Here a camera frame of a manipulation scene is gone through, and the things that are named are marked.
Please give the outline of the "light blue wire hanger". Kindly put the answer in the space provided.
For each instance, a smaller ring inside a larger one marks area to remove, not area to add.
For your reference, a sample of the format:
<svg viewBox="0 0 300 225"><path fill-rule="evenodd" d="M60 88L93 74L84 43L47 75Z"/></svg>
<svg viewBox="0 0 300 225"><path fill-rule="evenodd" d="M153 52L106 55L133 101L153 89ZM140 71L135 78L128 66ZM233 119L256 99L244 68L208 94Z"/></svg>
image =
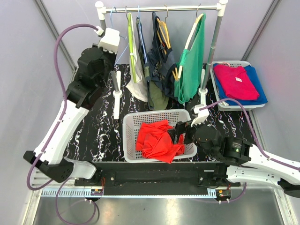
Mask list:
<svg viewBox="0 0 300 225"><path fill-rule="evenodd" d="M111 23L112 28L114 28L113 16L112 16L113 12L115 12L115 13L117 12L117 9L115 6L113 6L110 11L110 23ZM120 35L120 39L122 40L122 42L121 42L121 46L119 49L119 53L117 54L117 59L116 59L115 65L117 65L119 63L121 57L123 56L123 54L125 53L125 51L128 48L128 44L126 44L126 46L124 46L124 44L128 41L128 36Z"/></svg>

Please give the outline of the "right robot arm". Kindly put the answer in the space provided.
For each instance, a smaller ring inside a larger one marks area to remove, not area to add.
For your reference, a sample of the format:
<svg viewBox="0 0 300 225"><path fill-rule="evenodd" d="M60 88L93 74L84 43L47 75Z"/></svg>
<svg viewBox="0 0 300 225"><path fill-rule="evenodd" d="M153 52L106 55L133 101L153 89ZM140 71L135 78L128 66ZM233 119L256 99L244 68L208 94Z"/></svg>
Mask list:
<svg viewBox="0 0 300 225"><path fill-rule="evenodd" d="M213 127L190 121L179 122L168 134L174 144L181 135L184 144L194 144L209 157L223 163L213 173L214 183L223 186L227 182L253 182L282 189L286 195L300 196L300 164L275 154L260 150L248 141L224 137Z"/></svg>

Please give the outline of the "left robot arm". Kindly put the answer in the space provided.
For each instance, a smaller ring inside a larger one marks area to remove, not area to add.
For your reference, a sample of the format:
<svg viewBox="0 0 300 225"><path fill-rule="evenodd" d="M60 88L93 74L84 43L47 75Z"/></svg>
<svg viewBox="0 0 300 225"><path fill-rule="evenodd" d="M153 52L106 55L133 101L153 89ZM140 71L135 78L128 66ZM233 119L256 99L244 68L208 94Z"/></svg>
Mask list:
<svg viewBox="0 0 300 225"><path fill-rule="evenodd" d="M93 45L85 49L78 59L74 80L68 85L67 99L48 133L34 151L26 151L23 158L57 183L69 178L84 178L95 186L101 174L94 164L64 157L74 131L102 96L110 72L114 69L116 53Z"/></svg>

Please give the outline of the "red tank top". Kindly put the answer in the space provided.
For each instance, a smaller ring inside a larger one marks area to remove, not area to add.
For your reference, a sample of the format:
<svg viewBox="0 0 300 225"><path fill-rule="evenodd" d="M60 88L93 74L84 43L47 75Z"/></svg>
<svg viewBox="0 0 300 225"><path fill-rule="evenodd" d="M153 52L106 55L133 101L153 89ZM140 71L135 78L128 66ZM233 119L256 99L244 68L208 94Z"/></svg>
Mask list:
<svg viewBox="0 0 300 225"><path fill-rule="evenodd" d="M185 151L183 136L174 144L168 131L172 126L168 120L153 123L142 123L138 132L135 150L142 153L144 158L155 159L170 164L175 156Z"/></svg>

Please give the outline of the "white camisole top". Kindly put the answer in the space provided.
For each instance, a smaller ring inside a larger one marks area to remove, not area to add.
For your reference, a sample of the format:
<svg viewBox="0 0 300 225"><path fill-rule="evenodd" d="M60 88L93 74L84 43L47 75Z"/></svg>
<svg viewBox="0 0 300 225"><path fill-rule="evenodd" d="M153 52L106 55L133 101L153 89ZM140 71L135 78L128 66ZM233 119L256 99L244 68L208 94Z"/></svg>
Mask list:
<svg viewBox="0 0 300 225"><path fill-rule="evenodd" d="M132 29L133 29L133 33L134 33L134 23L133 23L133 19L132 19ZM136 71L136 80L137 83L133 82L133 78L131 76L131 72L130 72L130 82L127 84L126 88L131 92L131 94L143 101L143 102L147 102L148 98L147 98L147 94L146 94L146 82L145 82L145 78L143 76L143 69L142 69L142 64L141 64L141 60L138 54L138 48L136 47L135 44L135 36L134 36L134 56L135 56L135 71Z"/></svg>

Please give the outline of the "lime green hanger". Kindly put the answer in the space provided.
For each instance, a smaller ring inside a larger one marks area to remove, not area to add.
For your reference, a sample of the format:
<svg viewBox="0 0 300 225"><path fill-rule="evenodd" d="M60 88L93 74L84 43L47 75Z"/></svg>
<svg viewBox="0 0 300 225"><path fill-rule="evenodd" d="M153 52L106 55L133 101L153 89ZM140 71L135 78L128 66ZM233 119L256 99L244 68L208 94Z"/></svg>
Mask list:
<svg viewBox="0 0 300 225"><path fill-rule="evenodd" d="M133 78L133 82L137 83L136 71L135 71L135 56L134 56L134 33L132 29L132 14L126 12L127 16L127 26L128 26L128 43L129 43L129 59L130 59L130 72Z"/></svg>

